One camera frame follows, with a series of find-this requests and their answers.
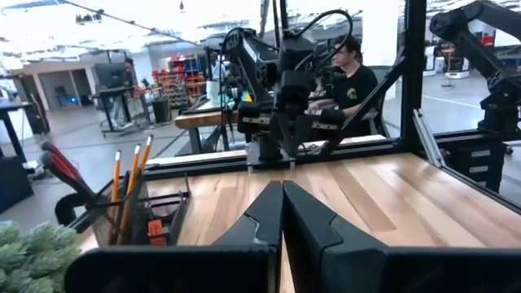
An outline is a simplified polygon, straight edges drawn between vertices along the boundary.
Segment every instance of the red tool handle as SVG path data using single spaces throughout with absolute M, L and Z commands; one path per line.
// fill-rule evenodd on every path
M 50 151 L 44 151 L 40 156 L 42 164 L 59 180 L 71 186 L 78 194 L 84 196 L 85 201 L 92 200 L 95 193 L 87 186 L 81 177 L 77 176 L 75 168 L 70 168 L 67 161 L 60 159 Z
M 40 145 L 40 148 L 43 151 L 49 151 L 50 153 L 57 156 L 62 161 L 61 164 L 67 165 L 67 169 L 74 173 L 74 177 L 81 179 L 81 175 L 78 169 L 74 167 L 74 165 L 65 157 L 65 155 L 62 154 L 61 151 L 59 151 L 58 147 L 56 147 L 54 144 L 50 142 L 44 142 Z

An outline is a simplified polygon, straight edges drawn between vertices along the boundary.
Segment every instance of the doorway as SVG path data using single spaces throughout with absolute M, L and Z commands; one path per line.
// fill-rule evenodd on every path
M 87 77 L 87 72 L 85 72 L 85 69 L 72 70 L 72 79 L 76 84 L 76 90 L 81 105 L 92 105 L 92 101 L 89 99 L 89 96 L 92 95 L 92 92 L 90 91 L 89 78 Z

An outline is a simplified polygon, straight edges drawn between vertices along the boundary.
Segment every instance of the green plant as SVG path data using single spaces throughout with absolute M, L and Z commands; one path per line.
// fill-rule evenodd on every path
M 0 222 L 0 292 L 64 292 L 67 267 L 77 258 L 75 230 L 40 224 L 27 234 Z

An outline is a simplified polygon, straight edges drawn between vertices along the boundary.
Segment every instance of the computer monitor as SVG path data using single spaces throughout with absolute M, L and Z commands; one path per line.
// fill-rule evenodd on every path
M 100 63 L 94 65 L 98 84 L 101 88 L 115 88 L 123 86 L 127 81 L 124 63 Z

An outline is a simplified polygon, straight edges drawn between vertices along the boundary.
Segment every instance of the pencil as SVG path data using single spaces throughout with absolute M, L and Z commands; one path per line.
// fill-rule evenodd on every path
M 136 174 L 138 173 L 138 161 L 139 161 L 139 152 L 141 150 L 141 145 L 138 144 L 134 151 L 134 161 L 132 162 L 132 169 L 130 169 L 130 179 L 129 179 L 129 187 L 127 189 L 127 194 L 129 195 L 134 188 L 134 184 L 136 181 Z M 123 204 L 123 217 L 121 218 L 121 233 L 117 238 L 118 245 L 123 244 L 123 233 L 126 233 L 128 225 L 129 225 L 129 205 L 132 199 L 127 199 L 125 197 L 125 204 Z
M 114 179 L 112 180 L 112 194 L 111 194 L 111 203 L 115 203 L 119 199 L 118 191 L 120 189 L 120 167 L 121 167 L 121 151 L 116 152 L 116 162 L 114 164 Z M 110 217 L 112 220 L 116 220 L 116 206 L 110 207 Z M 114 233 L 113 229 L 109 230 L 109 237 Z
M 141 167 L 139 168 L 139 171 L 141 171 L 141 174 L 143 174 L 143 172 L 145 171 L 145 166 L 147 165 L 148 156 L 150 155 L 150 149 L 151 149 L 153 141 L 154 141 L 154 134 L 151 134 L 147 139 L 147 145 L 145 146 L 145 152 L 143 153 Z

